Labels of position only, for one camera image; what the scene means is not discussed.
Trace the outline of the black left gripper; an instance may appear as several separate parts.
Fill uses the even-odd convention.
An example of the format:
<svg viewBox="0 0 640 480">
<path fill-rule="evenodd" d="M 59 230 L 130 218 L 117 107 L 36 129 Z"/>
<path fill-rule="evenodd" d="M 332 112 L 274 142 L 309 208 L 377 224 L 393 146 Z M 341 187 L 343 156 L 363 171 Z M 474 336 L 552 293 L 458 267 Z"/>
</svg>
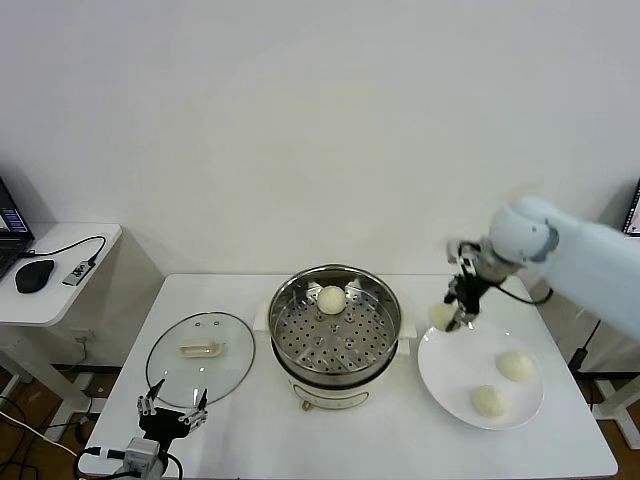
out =
<svg viewBox="0 0 640 480">
<path fill-rule="evenodd" d="M 187 413 L 165 408 L 155 408 L 155 400 L 161 390 L 165 379 L 152 385 L 145 395 L 140 395 L 137 400 L 139 428 L 144 433 L 143 437 L 149 440 L 176 440 L 188 436 L 190 430 L 198 429 L 206 422 L 208 412 L 206 410 L 208 399 L 207 389 L 202 391 L 195 389 L 194 407 Z"/>
</svg>

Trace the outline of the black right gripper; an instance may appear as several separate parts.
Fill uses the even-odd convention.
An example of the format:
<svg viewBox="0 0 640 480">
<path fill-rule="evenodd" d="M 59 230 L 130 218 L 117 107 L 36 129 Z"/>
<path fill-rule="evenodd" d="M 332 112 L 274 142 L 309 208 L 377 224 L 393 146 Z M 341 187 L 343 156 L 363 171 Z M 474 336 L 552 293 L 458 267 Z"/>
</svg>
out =
<svg viewBox="0 0 640 480">
<path fill-rule="evenodd" d="M 481 298 L 487 290 L 488 283 L 474 275 L 459 274 L 449 282 L 443 302 L 451 305 L 457 301 L 459 306 L 452 307 L 451 318 L 446 324 L 447 332 L 473 327 L 475 315 L 480 313 Z"/>
</svg>

